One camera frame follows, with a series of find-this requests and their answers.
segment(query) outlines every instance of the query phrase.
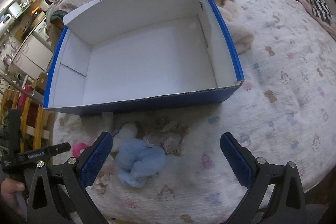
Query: bed sheet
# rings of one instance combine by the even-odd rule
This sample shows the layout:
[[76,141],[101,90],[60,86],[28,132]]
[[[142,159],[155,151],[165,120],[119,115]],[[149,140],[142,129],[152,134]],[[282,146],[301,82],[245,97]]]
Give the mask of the bed sheet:
[[[222,223],[246,192],[219,147],[228,131],[255,157],[294,161],[304,190],[335,165],[335,41],[297,1],[236,1],[237,20],[255,34],[251,50],[239,56],[244,84],[218,105],[115,115],[114,128],[136,121],[141,131],[163,118],[189,126],[189,135],[185,154],[168,155],[167,165],[139,189],[121,184],[110,157],[105,193],[87,188],[103,214],[136,223]],[[108,117],[59,114],[53,143],[90,144],[113,130],[111,123]]]

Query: blue gripper pad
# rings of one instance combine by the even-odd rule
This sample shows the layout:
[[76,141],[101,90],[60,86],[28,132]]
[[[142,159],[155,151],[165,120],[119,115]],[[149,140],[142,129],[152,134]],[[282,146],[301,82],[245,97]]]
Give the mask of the blue gripper pad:
[[87,186],[91,186],[95,182],[101,167],[112,150],[112,135],[107,132],[103,132],[102,134],[105,135],[100,135],[102,139],[99,143],[96,142],[100,139],[100,137],[94,142],[91,147],[96,146],[96,148],[91,152],[87,160],[81,165],[79,184],[83,189],[85,189]]
[[223,134],[220,138],[220,149],[229,162],[240,185],[250,188],[253,185],[253,170],[230,140],[227,133]]

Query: light blue plush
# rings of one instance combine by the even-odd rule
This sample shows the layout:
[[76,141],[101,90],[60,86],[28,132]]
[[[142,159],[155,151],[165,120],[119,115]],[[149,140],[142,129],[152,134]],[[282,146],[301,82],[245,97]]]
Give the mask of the light blue plush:
[[143,140],[133,138],[119,147],[115,161],[120,168],[120,181],[140,188],[145,185],[149,176],[155,175],[165,166],[167,157],[162,148],[150,148]]

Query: cardboard box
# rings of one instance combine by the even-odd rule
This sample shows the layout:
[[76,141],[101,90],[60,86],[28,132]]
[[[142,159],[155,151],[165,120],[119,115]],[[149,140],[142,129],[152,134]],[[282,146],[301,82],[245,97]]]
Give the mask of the cardboard box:
[[63,20],[46,109],[83,115],[221,103],[244,80],[213,0],[94,0]]
[[34,80],[34,82],[31,84],[31,87],[35,89],[38,93],[44,94],[45,87],[47,84],[47,75],[44,72],[41,72],[39,77]]

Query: silver bolt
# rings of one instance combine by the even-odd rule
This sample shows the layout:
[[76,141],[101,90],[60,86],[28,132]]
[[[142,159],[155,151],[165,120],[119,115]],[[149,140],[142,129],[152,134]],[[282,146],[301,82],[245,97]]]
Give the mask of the silver bolt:
[[37,164],[37,168],[42,168],[44,166],[44,161],[39,161]]
[[295,162],[292,162],[292,161],[288,162],[288,165],[289,165],[291,168],[295,168],[295,167],[296,167]]
[[68,163],[69,164],[74,164],[74,163],[76,163],[76,158],[75,157],[72,157],[72,158],[70,158],[70,159],[68,159]]
[[266,160],[262,157],[259,157],[259,158],[257,158],[257,162],[260,163],[260,164],[265,164]]

